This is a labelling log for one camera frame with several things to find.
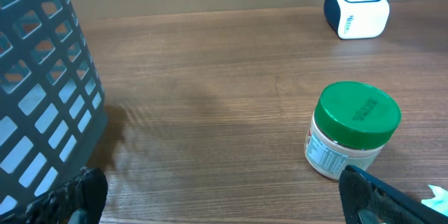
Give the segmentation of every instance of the jar lid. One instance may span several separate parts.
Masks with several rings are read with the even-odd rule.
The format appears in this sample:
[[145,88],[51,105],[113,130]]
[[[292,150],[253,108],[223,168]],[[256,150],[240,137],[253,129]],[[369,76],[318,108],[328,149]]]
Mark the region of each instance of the jar lid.
[[355,149],[383,146],[400,124],[397,103],[364,83],[342,81],[326,87],[314,112],[319,129],[333,141]]

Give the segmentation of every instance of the blue and white box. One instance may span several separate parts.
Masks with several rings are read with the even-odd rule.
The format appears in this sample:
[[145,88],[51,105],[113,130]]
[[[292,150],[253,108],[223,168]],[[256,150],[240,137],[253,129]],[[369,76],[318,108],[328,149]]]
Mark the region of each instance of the blue and white box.
[[380,35],[389,17],[387,0],[325,0],[325,18],[341,39]]

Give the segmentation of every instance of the jar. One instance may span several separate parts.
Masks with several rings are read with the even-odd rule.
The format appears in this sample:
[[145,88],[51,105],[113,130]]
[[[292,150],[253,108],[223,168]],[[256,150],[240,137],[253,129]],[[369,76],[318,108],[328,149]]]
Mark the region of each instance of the jar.
[[401,120],[400,108],[385,92],[352,81],[326,87],[305,139],[305,156],[320,174],[339,179],[347,165],[366,170]]

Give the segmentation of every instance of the nutrition label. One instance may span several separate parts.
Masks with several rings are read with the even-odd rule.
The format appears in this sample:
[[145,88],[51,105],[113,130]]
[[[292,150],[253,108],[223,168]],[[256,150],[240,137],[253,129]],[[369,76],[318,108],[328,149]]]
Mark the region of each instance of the nutrition label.
[[330,172],[339,174],[349,159],[348,155],[338,153],[319,140],[315,134],[308,139],[307,157],[316,166]]

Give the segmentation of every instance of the wooden table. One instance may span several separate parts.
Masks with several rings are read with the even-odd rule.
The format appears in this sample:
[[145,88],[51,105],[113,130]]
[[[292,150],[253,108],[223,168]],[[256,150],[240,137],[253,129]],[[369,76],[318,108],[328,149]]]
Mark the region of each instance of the wooden table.
[[402,122],[369,172],[416,200],[448,188],[448,4],[391,6],[385,32],[342,41],[322,8],[82,24],[109,124],[105,223],[343,223],[337,183],[305,160],[322,89],[370,83]]

